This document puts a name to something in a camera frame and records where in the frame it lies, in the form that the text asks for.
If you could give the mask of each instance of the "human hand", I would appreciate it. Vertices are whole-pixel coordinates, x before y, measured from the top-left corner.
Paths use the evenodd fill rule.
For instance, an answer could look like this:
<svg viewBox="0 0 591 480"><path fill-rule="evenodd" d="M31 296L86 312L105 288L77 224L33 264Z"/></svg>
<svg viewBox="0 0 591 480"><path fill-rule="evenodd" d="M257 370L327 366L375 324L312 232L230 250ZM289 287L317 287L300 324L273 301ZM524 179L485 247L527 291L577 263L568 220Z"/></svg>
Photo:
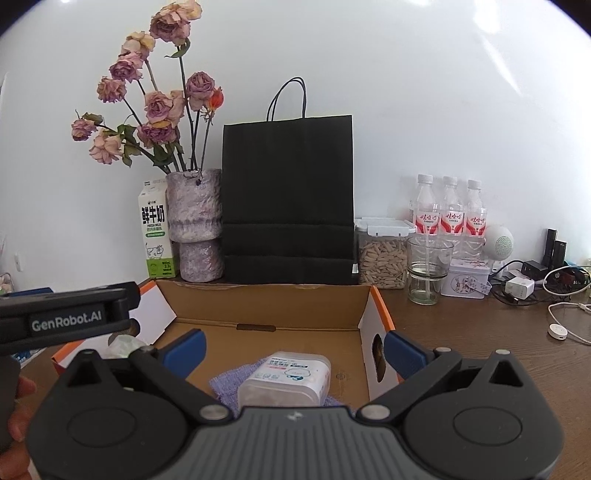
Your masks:
<svg viewBox="0 0 591 480"><path fill-rule="evenodd" d="M34 381L25 377L18 379L17 398L34 394L36 390ZM8 431L15 443L0 455L0 480L31 480L28 472L30 458L23 442L31 416L28 408L16 403L14 412L8 419Z"/></svg>

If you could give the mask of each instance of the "bottle label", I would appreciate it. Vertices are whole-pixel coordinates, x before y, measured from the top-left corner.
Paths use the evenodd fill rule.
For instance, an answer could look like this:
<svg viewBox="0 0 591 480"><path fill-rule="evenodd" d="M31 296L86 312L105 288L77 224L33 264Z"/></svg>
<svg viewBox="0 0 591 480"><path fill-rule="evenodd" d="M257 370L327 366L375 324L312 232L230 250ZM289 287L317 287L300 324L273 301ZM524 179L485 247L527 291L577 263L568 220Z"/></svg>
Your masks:
<svg viewBox="0 0 591 480"><path fill-rule="evenodd" d="M469 215L466 220L466 230L470 236L484 235L486 215Z"/></svg>
<svg viewBox="0 0 591 480"><path fill-rule="evenodd" d="M417 212L414 224L417 226L417 233L437 235L439 214L435 212Z"/></svg>
<svg viewBox="0 0 591 480"><path fill-rule="evenodd" d="M322 398L329 384L330 370L320 360L301 360L270 356L249 377L269 383L304 385Z"/></svg>
<svg viewBox="0 0 591 480"><path fill-rule="evenodd" d="M464 212L454 212L452 210L441 216L439 222L442 233L451 235L461 235L464 230Z"/></svg>

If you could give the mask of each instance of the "red and white label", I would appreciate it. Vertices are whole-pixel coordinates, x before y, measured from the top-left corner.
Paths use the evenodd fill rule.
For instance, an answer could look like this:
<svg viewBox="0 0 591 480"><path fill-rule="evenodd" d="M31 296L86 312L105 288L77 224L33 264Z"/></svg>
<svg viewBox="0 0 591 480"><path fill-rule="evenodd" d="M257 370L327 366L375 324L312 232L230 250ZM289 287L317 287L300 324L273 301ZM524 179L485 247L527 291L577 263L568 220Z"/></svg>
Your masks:
<svg viewBox="0 0 591 480"><path fill-rule="evenodd" d="M450 210L445 215L441 216L439 226L442 233L461 235L464 230L464 212L454 212Z"/></svg>
<svg viewBox="0 0 591 480"><path fill-rule="evenodd" d="M417 226L417 233L437 235L439 214L434 212L417 212L414 224Z"/></svg>
<svg viewBox="0 0 591 480"><path fill-rule="evenodd" d="M484 235L484 229L486 228L486 216L485 215L469 215L466 220L466 230L468 235L471 236L482 236Z"/></svg>

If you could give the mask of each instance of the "textured ceramic vase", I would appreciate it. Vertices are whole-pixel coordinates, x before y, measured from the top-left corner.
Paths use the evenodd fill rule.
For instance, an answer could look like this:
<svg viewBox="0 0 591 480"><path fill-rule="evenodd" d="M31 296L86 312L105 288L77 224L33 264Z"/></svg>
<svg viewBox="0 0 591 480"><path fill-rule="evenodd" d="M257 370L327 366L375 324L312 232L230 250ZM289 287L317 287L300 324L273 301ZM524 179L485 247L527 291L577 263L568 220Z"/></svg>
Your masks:
<svg viewBox="0 0 591 480"><path fill-rule="evenodd" d="M222 171L210 168L173 172L166 176L170 238L181 244L218 238L222 233Z"/></svg>
<svg viewBox="0 0 591 480"><path fill-rule="evenodd" d="M204 283L221 278L223 258L220 240L179 244L179 247L183 280Z"/></svg>

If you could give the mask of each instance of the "glass cup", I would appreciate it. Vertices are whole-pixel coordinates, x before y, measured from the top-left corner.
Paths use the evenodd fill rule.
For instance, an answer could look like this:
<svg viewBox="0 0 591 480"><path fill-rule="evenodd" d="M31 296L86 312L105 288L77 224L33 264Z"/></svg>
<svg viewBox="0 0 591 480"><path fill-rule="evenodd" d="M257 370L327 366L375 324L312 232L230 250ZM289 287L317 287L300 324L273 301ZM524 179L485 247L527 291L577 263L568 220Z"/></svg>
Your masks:
<svg viewBox="0 0 591 480"><path fill-rule="evenodd" d="M434 305L452 261L453 243L440 238L414 236L407 246L408 298L420 305Z"/></svg>

